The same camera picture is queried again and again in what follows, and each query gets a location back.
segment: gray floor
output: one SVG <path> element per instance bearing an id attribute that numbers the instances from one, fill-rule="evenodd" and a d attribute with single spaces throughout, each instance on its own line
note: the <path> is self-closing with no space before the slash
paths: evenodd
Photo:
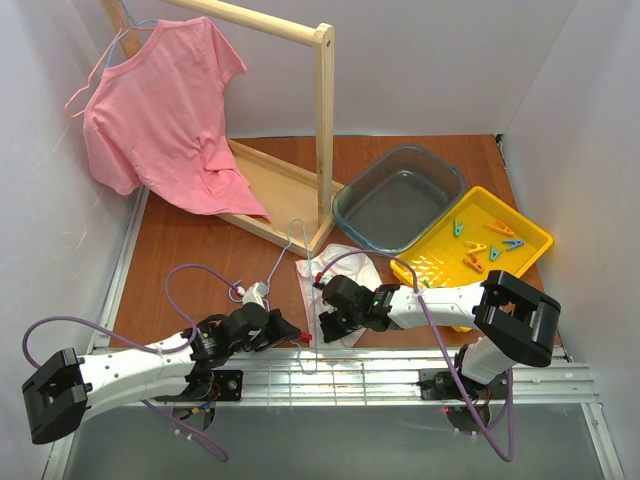
<path id="1" fill-rule="evenodd" d="M 517 405 L 516 458 L 447 427 L 436 407 L 219 407 L 208 433 L 231 454 L 218 463 L 145 407 L 123 407 L 78 431 L 65 479 L 600 479 L 580 405 Z M 496 428 L 506 445 L 506 421 Z"/>

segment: clothespin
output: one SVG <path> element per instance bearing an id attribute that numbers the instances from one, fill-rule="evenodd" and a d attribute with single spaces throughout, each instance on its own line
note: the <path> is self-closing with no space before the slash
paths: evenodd
<path id="1" fill-rule="evenodd" d="M 509 250 L 513 250 L 514 248 L 518 248 L 524 245 L 524 240 L 503 240 L 502 243 L 511 245 L 509 248 L 507 248 L 508 252 Z"/>
<path id="2" fill-rule="evenodd" d="M 464 264 L 473 268 L 478 273 L 484 272 L 484 268 L 482 268 L 482 265 L 478 263 L 478 259 L 476 258 L 476 256 L 473 253 L 470 253 L 469 256 L 471 257 L 471 260 L 469 260 L 467 257 L 464 257 L 462 259 Z"/>
<path id="3" fill-rule="evenodd" d="M 464 228 L 464 222 L 458 224 L 458 220 L 453 221 L 453 236 L 458 238 L 462 233 L 462 229 Z"/>
<path id="4" fill-rule="evenodd" d="M 490 223 L 487 223 L 485 227 L 487 227 L 489 230 L 493 230 L 494 232 L 498 232 L 502 235 L 506 235 L 507 237 L 513 237 L 513 230 L 507 227 L 500 220 L 496 220 L 496 223 L 498 224 L 497 227 L 495 225 L 491 225 Z"/>
<path id="5" fill-rule="evenodd" d="M 500 255 L 501 253 L 502 253 L 502 250 L 498 250 L 496 247 L 491 245 L 491 251 L 489 252 L 489 260 L 491 260 L 492 262 L 495 262 L 496 258 L 498 258 L 498 255 Z"/>
<path id="6" fill-rule="evenodd" d="M 473 247 L 467 253 L 484 252 L 487 249 L 486 245 L 484 245 L 482 243 L 476 243 L 476 242 L 464 242 L 464 246 L 465 247 Z"/>

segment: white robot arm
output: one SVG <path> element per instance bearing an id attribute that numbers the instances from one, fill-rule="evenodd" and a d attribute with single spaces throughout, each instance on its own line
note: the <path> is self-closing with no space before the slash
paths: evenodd
<path id="1" fill-rule="evenodd" d="M 147 345 L 156 354 L 130 349 L 76 356 L 73 348 L 55 353 L 22 386 L 32 442 L 53 442 L 91 417 L 140 400 L 208 400 L 216 375 L 224 376 L 215 369 L 231 355 L 260 352 L 302 333 L 280 310 L 267 312 L 259 290 L 260 284 L 249 288 L 243 306 L 229 316 L 201 321 L 194 341 L 179 351 L 170 353 L 185 344 L 190 328 Z M 241 385 L 235 388 L 239 397 Z"/>
<path id="2" fill-rule="evenodd" d="M 397 284 L 374 292 L 344 276 L 333 277 L 322 290 L 323 301 L 336 308 L 320 315 L 325 342 L 359 328 L 376 331 L 428 325 L 418 295 L 438 326 L 479 329 L 485 337 L 465 345 L 457 356 L 459 373 L 474 385 L 487 385 L 517 363 L 545 367 L 551 362 L 560 304 L 503 271 L 464 287 L 424 289 L 419 294 Z M 504 308 L 512 304 L 510 314 Z"/>

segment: pink t-shirt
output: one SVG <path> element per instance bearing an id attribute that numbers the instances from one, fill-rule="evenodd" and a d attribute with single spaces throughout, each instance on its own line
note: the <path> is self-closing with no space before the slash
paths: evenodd
<path id="1" fill-rule="evenodd" d="M 224 136 L 222 92 L 244 70 L 208 18 L 160 20 L 135 56 L 104 70 L 87 105 L 93 177 L 122 195 L 144 184 L 193 213 L 267 217 Z"/>

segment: orange clothespin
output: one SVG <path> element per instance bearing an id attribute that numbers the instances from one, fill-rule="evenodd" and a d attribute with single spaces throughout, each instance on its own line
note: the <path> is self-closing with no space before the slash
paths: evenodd
<path id="1" fill-rule="evenodd" d="M 478 259 L 476 258 L 476 256 L 473 253 L 470 253 L 469 256 L 471 257 L 471 260 L 469 260 L 467 257 L 464 257 L 462 259 L 462 262 L 465 265 L 473 268 L 478 273 L 484 272 L 484 268 L 482 268 L 482 265 L 478 263 Z"/>
<path id="2" fill-rule="evenodd" d="M 501 233 L 502 235 L 506 235 L 507 237 L 513 237 L 513 230 L 507 227 L 500 220 L 496 220 L 496 223 L 498 224 L 497 227 L 489 223 L 487 223 L 485 227 L 487 227 L 489 230 L 493 230 L 494 232 L 498 232 L 498 233 Z"/>
<path id="3" fill-rule="evenodd" d="M 476 242 L 464 242 L 464 246 L 465 247 L 473 247 L 467 253 L 484 252 L 487 249 L 486 245 L 484 245 L 482 243 L 476 243 Z"/>

